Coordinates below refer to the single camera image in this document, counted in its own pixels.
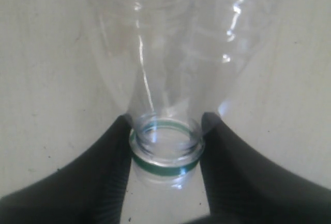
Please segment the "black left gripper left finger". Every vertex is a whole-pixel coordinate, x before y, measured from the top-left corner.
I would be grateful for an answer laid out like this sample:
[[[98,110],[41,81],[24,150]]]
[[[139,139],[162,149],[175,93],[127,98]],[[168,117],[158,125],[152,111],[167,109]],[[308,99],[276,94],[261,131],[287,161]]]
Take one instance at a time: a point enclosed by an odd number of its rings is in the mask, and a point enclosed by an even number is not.
[[[131,167],[126,116],[50,176],[1,198],[1,223],[120,223]]]

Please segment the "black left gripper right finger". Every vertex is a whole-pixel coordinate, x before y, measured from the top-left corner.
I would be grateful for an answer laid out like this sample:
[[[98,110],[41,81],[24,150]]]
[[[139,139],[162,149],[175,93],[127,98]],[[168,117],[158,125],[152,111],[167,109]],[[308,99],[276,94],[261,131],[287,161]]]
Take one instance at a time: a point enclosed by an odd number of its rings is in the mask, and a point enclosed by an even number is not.
[[[202,116],[210,223],[330,223],[330,190],[272,162],[215,113]]]

